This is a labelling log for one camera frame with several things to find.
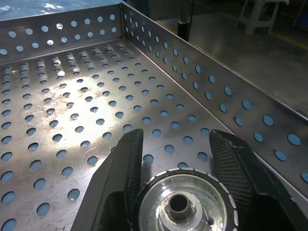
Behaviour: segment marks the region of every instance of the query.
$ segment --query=perforated metal tray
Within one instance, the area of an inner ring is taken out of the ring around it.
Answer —
[[[142,183],[212,172],[208,130],[246,140],[307,209],[307,121],[128,5],[0,22],[0,225],[69,230],[92,174],[144,129]]]

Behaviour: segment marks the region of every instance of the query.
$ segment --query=blue surface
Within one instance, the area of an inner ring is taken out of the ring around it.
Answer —
[[[0,2],[0,20],[112,5],[120,3],[121,1],[122,0],[3,0]]]

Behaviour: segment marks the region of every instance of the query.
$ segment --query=chair leg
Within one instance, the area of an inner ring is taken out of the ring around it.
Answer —
[[[259,20],[259,17],[261,15],[262,9],[263,9],[264,3],[260,1],[256,1],[254,8],[252,10],[250,19],[248,20],[248,25],[246,25],[245,34],[247,35],[253,35],[256,24]]]
[[[245,11],[245,9],[246,9],[246,6],[247,6],[247,4],[248,4],[248,1],[249,1],[249,0],[246,0],[246,1],[245,1],[244,6],[243,6],[242,11],[241,11],[241,14],[240,14],[239,18],[237,19],[237,22],[236,22],[235,27],[238,26],[239,22],[240,22],[241,19],[244,17],[244,11]]]
[[[278,11],[278,7],[279,7],[279,2],[275,4],[275,9],[274,9],[273,15],[271,16],[271,19],[270,19],[269,34],[271,34],[271,32],[273,30],[277,11]]]

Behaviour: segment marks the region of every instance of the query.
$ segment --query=perforated sheet metal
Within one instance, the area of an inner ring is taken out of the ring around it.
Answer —
[[[174,167],[211,173],[208,129],[219,129],[307,208],[307,121],[129,6],[0,24],[2,231],[70,230],[92,174],[134,128],[142,182]]]

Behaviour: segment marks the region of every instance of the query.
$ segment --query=concrete floor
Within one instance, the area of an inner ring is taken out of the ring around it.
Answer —
[[[158,23],[177,31],[178,18]],[[262,88],[267,94],[308,118],[308,51],[291,39],[256,30],[244,34],[244,26],[221,13],[193,17],[189,42],[214,56]]]

